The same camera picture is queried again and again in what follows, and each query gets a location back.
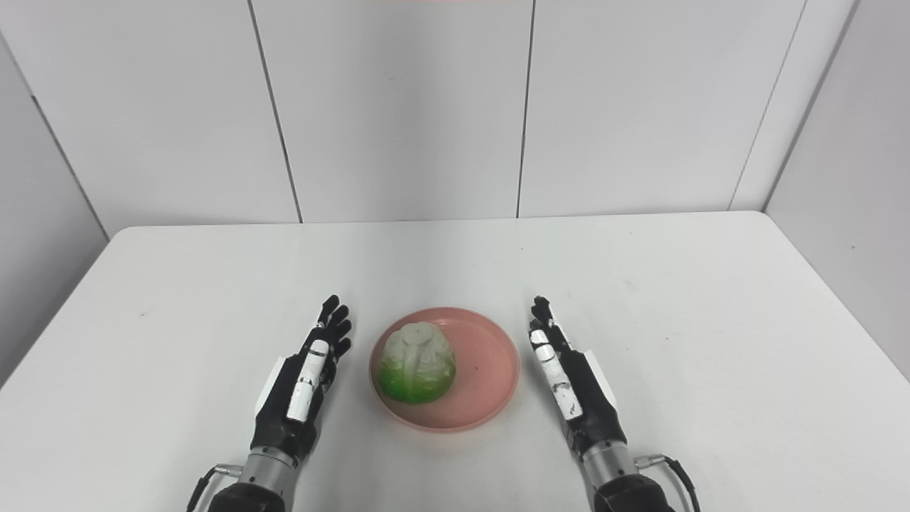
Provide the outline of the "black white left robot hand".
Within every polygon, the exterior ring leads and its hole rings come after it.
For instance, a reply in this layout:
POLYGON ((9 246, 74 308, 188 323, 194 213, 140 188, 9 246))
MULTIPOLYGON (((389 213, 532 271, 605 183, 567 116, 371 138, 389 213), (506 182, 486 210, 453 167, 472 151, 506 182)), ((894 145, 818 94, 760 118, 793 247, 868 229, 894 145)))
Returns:
POLYGON ((277 360, 257 401, 250 449, 277 450, 301 464, 318 437, 318 417, 350 350, 350 308, 337 295, 323 302, 299 352, 277 360))

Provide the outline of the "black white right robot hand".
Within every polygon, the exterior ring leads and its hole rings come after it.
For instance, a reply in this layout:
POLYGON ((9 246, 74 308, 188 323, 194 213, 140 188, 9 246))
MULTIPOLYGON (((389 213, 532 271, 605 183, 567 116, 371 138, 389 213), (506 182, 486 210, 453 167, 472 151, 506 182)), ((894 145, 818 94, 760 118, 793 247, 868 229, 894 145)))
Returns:
POLYGON ((581 458, 594 447, 627 444, 614 392, 594 353, 572 346, 549 299, 535 297, 530 311, 529 342, 565 424, 569 450, 581 458))

